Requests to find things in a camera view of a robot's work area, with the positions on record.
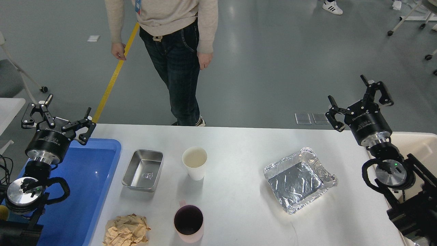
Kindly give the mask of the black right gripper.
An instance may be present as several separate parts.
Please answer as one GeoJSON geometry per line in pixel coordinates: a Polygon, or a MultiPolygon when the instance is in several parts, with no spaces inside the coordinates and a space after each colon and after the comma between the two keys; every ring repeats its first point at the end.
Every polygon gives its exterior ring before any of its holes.
{"type": "Polygon", "coordinates": [[[392,106],[394,102],[382,81],[370,83],[363,74],[360,78],[367,87],[362,101],[357,101],[348,109],[344,109],[340,108],[334,97],[329,95],[330,108],[326,118],[337,132],[342,132],[345,124],[348,125],[359,146],[371,147],[375,145],[376,140],[388,139],[392,134],[392,129],[381,114],[379,105],[374,103],[376,91],[381,92],[378,101],[383,106],[392,106]],[[336,120],[336,114],[345,115],[344,123],[336,120]]]}

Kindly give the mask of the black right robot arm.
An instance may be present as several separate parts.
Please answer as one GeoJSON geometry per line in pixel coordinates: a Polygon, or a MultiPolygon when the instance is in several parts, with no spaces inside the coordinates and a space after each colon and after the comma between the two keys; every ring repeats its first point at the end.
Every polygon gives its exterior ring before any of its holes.
{"type": "Polygon", "coordinates": [[[363,98],[341,108],[329,96],[326,118],[338,132],[348,126],[357,144],[370,152],[372,158],[362,165],[362,178],[387,200],[387,215],[394,226],[413,242],[435,246],[436,177],[413,154],[404,158],[391,142],[392,130],[380,110],[380,105],[393,105],[384,83],[360,77],[366,86],[363,98]]]}

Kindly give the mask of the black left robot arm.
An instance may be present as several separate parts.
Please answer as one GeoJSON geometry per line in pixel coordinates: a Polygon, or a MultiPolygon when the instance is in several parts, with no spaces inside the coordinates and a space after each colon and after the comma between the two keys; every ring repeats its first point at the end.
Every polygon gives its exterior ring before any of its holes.
{"type": "Polygon", "coordinates": [[[1,221],[2,246],[36,246],[43,225],[38,223],[45,206],[63,202],[70,196],[70,187],[61,177],[50,177],[51,171],[64,161],[72,141],[86,145],[96,123],[89,117],[69,121],[50,114],[50,94],[42,103],[30,103],[22,117],[23,129],[35,128],[25,154],[29,158],[24,174],[15,181],[1,185],[1,202],[10,213],[30,215],[29,221],[1,221]]]}

